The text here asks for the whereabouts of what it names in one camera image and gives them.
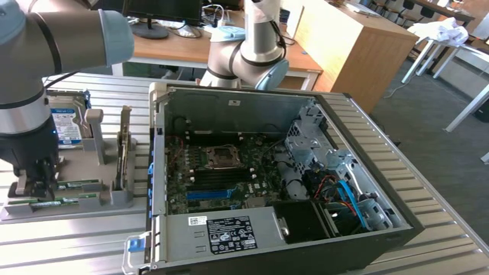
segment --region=motherboard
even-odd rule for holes
[[[277,139],[261,134],[166,136],[169,214],[280,201],[284,188],[270,150],[276,145]]]

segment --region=slotted metal surface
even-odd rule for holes
[[[145,225],[146,98],[153,81],[77,74],[53,86],[66,90],[89,89],[92,107],[105,113],[105,137],[116,136],[121,106],[133,106],[130,131],[138,141],[134,185],[138,198],[134,206],[124,210],[26,219],[14,224],[0,222],[0,274],[121,274],[124,240],[141,233]],[[349,274],[487,274],[485,244],[366,114],[342,94],[326,94],[325,98],[426,227],[402,248],[384,254],[366,269]],[[0,162],[0,203],[14,180],[10,170]]]

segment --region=warning label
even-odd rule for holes
[[[80,127],[76,124],[76,112],[73,109],[50,109],[53,114],[58,144],[78,144],[81,142]]]
[[[213,254],[258,248],[249,216],[206,220],[206,231]]]

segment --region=hard drive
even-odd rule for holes
[[[85,121],[85,112],[90,107],[89,92],[48,90],[46,94],[60,139],[58,147],[81,147],[82,140],[92,138],[92,129]]]

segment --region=barcode sticker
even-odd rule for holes
[[[189,217],[189,226],[190,225],[204,225],[204,224],[206,224],[206,216]]]

